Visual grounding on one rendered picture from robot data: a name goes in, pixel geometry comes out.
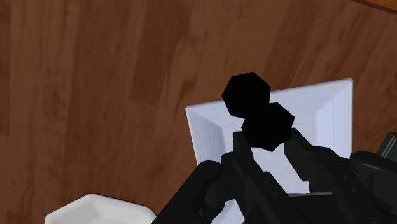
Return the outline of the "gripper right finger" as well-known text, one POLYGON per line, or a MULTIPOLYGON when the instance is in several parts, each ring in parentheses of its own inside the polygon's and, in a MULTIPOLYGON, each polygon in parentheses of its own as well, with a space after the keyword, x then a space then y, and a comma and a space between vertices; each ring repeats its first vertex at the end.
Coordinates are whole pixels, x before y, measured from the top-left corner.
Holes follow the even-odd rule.
POLYGON ((332 193, 347 224, 397 224, 396 162, 369 151, 343 158, 311 145, 296 128, 284 154, 311 193, 332 193))

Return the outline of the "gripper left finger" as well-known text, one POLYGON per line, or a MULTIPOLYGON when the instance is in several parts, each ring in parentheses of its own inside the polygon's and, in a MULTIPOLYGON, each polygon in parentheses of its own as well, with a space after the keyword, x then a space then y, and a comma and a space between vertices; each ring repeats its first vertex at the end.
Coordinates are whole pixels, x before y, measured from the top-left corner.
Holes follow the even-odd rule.
POLYGON ((236 200, 242 224, 308 224, 298 206, 269 172, 255 162, 242 132, 221 161, 198 164, 151 224, 211 224, 236 200))

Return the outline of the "black dumbbell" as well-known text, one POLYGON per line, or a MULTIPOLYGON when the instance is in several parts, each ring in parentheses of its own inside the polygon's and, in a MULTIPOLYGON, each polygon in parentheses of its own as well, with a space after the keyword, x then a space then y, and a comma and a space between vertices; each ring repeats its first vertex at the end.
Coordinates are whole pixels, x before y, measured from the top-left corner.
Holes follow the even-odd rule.
POLYGON ((244 120, 241 130, 250 147, 274 151, 292 138, 295 117, 278 102, 270 102, 270 90, 250 72, 232 76, 221 96, 229 114, 244 120))

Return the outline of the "dark green box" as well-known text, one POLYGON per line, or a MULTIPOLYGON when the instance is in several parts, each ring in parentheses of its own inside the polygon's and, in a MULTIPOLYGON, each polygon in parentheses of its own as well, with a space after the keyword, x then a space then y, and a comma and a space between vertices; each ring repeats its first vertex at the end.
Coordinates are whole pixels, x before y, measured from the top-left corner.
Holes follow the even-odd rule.
POLYGON ((397 162, 397 133, 388 132, 381 143, 377 154, 383 158, 397 162))

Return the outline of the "white square plate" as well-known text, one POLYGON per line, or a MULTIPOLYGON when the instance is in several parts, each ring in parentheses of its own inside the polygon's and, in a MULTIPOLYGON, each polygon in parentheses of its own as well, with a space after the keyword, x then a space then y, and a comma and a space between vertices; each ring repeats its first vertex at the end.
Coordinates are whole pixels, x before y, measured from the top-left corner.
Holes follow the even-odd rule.
MULTIPOLYGON (((332 149, 341 157, 352 153, 353 80, 344 79, 274 91, 271 102, 278 102, 294 117, 293 127, 314 146, 332 149)), ((223 101, 186 107, 195 158, 219 162, 233 148, 232 134, 239 131, 241 118, 230 116, 223 101)), ((309 184, 298 177, 284 155, 253 149, 258 165, 273 175, 286 193, 308 193, 309 184)))

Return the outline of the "white bowl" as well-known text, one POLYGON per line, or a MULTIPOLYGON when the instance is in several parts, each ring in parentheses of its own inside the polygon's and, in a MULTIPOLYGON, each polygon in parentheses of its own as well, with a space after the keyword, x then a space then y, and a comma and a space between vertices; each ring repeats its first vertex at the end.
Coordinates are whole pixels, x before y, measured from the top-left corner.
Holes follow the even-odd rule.
POLYGON ((87 194, 45 217, 44 224, 151 224, 147 206, 99 194, 87 194))

